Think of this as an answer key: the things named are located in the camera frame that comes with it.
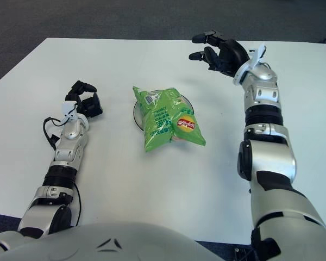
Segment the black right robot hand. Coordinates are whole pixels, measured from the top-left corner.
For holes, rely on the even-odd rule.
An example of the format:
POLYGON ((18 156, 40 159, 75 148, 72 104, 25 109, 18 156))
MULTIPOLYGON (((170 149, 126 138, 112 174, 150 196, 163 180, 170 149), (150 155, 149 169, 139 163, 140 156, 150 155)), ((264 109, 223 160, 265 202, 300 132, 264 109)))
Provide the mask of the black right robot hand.
POLYGON ((203 51, 191 53, 189 59, 203 61, 209 65, 208 70, 220 72, 228 77, 234 78, 238 69, 250 59, 242 45, 233 39, 224 39, 222 34, 214 30, 195 35, 192 43, 217 47, 219 54, 210 46, 206 46, 203 51))

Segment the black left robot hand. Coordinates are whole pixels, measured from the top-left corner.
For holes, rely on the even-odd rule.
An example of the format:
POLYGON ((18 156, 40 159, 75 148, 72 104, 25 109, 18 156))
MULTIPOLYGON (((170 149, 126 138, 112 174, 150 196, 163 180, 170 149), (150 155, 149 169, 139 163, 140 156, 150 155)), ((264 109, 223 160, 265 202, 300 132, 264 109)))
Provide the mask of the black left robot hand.
POLYGON ((65 101, 75 102, 75 105, 72 105, 73 111, 70 111, 70 114, 77 112, 85 117, 95 117, 103 113, 96 87, 79 80, 71 87, 71 90, 65 97, 65 101), (92 93, 93 95, 81 100, 80 96, 85 92, 92 93))

